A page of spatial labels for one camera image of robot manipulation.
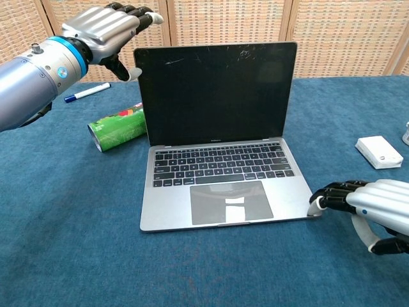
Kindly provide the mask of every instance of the blue ring on robot arm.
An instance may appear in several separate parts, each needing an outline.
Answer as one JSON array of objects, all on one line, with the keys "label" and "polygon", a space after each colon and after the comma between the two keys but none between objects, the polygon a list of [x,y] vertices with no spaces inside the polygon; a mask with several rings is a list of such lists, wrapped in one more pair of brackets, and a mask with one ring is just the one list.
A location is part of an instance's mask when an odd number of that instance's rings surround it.
[{"label": "blue ring on robot arm", "polygon": [[68,50],[71,51],[71,53],[75,56],[75,58],[77,59],[77,61],[79,63],[79,66],[81,68],[81,78],[86,75],[87,68],[86,68],[84,58],[81,56],[81,54],[78,52],[78,50],[72,44],[70,44],[66,40],[62,39],[61,37],[57,37],[57,36],[48,37],[48,40],[54,40],[55,42],[58,42],[58,43],[64,45],[66,48],[68,48]]}]

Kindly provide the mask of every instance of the green can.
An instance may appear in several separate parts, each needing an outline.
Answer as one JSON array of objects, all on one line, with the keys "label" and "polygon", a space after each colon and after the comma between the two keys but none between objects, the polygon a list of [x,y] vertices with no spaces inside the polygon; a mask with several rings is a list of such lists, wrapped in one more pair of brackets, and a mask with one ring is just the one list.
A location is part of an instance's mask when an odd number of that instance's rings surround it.
[{"label": "green can", "polygon": [[142,104],[88,124],[96,147],[104,152],[146,133]]}]

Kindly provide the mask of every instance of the laptop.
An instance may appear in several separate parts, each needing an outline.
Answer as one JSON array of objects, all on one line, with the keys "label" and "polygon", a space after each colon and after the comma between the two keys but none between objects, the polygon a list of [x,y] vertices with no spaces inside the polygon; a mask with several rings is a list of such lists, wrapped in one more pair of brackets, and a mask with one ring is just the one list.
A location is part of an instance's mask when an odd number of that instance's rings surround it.
[{"label": "laptop", "polygon": [[134,51],[150,142],[141,230],[307,218],[282,138],[295,42]]}]

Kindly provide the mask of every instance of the black laptop screen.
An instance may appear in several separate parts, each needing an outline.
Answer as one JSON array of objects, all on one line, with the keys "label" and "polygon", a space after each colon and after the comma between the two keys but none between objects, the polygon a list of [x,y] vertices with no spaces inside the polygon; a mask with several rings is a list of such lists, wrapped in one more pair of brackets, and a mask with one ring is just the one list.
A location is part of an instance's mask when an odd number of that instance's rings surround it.
[{"label": "black laptop screen", "polygon": [[134,52],[151,145],[282,136],[294,42]]}]

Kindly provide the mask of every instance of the blue marker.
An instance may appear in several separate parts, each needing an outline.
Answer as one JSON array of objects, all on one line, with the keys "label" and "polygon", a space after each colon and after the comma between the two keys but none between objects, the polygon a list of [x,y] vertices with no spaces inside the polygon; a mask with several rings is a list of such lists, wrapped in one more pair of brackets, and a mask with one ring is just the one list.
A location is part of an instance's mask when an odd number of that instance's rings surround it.
[{"label": "blue marker", "polygon": [[95,86],[94,88],[90,88],[90,89],[85,90],[85,91],[80,91],[79,93],[76,93],[74,95],[65,97],[64,100],[65,100],[66,103],[69,103],[69,102],[75,101],[77,99],[80,99],[82,97],[92,95],[94,93],[98,93],[99,91],[106,90],[107,88],[110,88],[110,87],[111,87],[111,85],[108,82],[106,82],[106,83],[103,83],[101,85]]}]

